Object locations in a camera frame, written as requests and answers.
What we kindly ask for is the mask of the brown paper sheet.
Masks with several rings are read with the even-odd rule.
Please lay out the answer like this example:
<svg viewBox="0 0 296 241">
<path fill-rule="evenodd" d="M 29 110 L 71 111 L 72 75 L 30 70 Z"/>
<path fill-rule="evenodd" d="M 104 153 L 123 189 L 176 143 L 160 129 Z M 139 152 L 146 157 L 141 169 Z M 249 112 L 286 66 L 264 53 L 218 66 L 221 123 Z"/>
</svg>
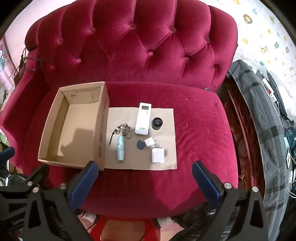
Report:
<svg viewBox="0 0 296 241">
<path fill-rule="evenodd" d="M 108 113 L 106 145 L 105 145 L 105 164 L 106 169 L 132 169 L 132 170 L 175 170 L 177 169 L 176 153 L 176 134 L 174 122 L 174 110 L 172 108 L 152 108 L 151 120 L 158 117 L 163 120 L 163 125 L 159 130 L 149 127 L 149 133 L 138 135 L 134 132 L 137 120 L 138 108 L 110 108 Z M 127 123 L 132 129 L 132 138 L 125 138 L 125 159 L 120 162 L 117 160 L 116 146 L 117 139 L 121 136 L 115 134 L 112 138 L 111 145 L 109 140 L 112 132 L 119 125 Z M 165 163 L 153 164 L 151 162 L 151 149 L 146 147 L 143 150 L 137 148 L 137 141 L 149 137 L 155 137 L 156 144 L 165 149 Z"/>
</svg>

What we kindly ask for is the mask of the metal keychain with carabiner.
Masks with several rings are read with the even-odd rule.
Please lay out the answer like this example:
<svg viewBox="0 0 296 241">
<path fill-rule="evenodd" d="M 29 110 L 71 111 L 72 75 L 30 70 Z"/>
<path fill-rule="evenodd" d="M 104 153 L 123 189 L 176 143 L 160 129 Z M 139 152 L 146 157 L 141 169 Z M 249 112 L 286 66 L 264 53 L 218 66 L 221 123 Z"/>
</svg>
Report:
<svg viewBox="0 0 296 241">
<path fill-rule="evenodd" d="M 132 129 L 127 123 L 123 123 L 119 125 L 117 128 L 114 129 L 114 131 L 111 134 L 110 140 L 108 145 L 111 145 L 112 138 L 115 134 L 119 135 L 122 134 L 124 137 L 126 137 L 128 140 L 132 138 Z"/>
</svg>

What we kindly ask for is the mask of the large white charger plug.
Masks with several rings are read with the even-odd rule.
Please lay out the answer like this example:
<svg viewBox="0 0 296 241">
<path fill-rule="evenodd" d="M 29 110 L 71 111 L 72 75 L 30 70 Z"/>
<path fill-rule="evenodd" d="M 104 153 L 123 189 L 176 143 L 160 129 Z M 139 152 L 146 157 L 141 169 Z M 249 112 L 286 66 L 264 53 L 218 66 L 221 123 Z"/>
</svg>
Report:
<svg viewBox="0 0 296 241">
<path fill-rule="evenodd" d="M 155 144 L 151 149 L 151 162 L 153 164 L 164 164 L 165 163 L 165 149 Z"/>
</svg>

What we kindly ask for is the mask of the grey plaid blanket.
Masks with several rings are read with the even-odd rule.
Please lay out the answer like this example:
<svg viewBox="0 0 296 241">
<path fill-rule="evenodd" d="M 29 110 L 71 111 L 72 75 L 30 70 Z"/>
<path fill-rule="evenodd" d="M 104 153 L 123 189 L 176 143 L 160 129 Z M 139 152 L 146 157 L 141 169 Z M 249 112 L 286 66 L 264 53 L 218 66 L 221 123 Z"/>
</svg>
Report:
<svg viewBox="0 0 296 241">
<path fill-rule="evenodd" d="M 250 111 L 264 173 L 264 207 L 266 210 L 269 240 L 276 240 L 287 209 L 287 194 L 291 166 L 287 164 L 288 149 L 284 141 L 285 131 L 276 112 L 275 105 L 264 89 L 263 76 L 242 60 L 231 64 L 229 70 L 240 94 Z"/>
</svg>

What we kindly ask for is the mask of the small white charger plug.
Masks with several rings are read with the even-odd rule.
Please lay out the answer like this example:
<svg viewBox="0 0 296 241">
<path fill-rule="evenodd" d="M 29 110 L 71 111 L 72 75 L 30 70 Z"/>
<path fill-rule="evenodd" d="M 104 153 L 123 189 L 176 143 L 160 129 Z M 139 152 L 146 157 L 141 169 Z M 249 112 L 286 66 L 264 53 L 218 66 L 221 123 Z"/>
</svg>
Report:
<svg viewBox="0 0 296 241">
<path fill-rule="evenodd" d="M 147 147 L 152 147 L 153 145 L 156 144 L 156 139 L 155 139 L 155 137 L 149 137 L 144 140 L 144 143 Z"/>
</svg>

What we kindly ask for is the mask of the blue key fob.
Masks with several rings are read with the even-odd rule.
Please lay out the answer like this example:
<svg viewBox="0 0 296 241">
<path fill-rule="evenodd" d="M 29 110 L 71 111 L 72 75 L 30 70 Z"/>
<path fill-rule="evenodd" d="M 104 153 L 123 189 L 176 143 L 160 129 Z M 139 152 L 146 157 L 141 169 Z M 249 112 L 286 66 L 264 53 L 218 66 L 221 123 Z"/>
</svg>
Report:
<svg viewBox="0 0 296 241">
<path fill-rule="evenodd" d="M 146 148 L 146 144 L 145 144 L 145 142 L 142 141 L 142 140 L 138 140 L 138 141 L 137 141 L 137 148 L 138 148 L 139 150 L 143 150 L 144 148 Z"/>
</svg>

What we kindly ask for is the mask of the black round lens cap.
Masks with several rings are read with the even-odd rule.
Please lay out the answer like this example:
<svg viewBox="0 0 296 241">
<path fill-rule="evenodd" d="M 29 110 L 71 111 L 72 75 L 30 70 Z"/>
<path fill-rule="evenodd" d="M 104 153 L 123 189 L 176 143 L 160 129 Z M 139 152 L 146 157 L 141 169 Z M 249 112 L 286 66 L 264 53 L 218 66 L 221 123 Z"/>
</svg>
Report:
<svg viewBox="0 0 296 241">
<path fill-rule="evenodd" d="M 152 128 L 154 130 L 156 131 L 159 130 L 162 127 L 162 125 L 163 125 L 163 120 L 161 118 L 156 117 L 152 120 Z"/>
</svg>

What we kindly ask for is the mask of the white remote control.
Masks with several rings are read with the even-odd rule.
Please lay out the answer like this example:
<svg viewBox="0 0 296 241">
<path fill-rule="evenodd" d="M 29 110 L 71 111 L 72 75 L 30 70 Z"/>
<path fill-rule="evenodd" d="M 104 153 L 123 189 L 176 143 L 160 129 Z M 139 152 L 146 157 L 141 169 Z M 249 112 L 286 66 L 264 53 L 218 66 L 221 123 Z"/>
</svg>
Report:
<svg viewBox="0 0 296 241">
<path fill-rule="evenodd" d="M 147 135 L 149 133 L 149 124 L 151 119 L 152 105 L 150 103 L 139 104 L 137 120 L 135 124 L 135 133 L 138 135 Z"/>
</svg>

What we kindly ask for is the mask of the cardboard box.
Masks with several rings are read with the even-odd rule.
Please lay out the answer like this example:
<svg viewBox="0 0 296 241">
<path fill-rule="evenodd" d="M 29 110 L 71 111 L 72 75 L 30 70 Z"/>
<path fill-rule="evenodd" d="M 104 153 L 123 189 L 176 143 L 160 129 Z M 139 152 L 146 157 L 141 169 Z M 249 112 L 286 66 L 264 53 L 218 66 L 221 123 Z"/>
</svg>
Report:
<svg viewBox="0 0 296 241">
<path fill-rule="evenodd" d="M 104 82 L 59 88 L 45 122 L 38 160 L 71 168 L 95 161 L 104 170 L 108 113 Z"/>
</svg>

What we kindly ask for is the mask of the light blue cosmetic bottle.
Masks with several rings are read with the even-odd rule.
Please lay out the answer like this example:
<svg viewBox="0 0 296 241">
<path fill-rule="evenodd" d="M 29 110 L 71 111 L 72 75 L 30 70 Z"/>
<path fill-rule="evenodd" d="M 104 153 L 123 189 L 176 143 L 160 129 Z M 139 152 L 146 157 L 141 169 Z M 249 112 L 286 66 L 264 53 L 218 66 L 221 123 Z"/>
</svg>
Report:
<svg viewBox="0 0 296 241">
<path fill-rule="evenodd" d="M 116 146 L 117 160 L 122 162 L 125 159 L 125 137 L 119 136 Z"/>
</svg>

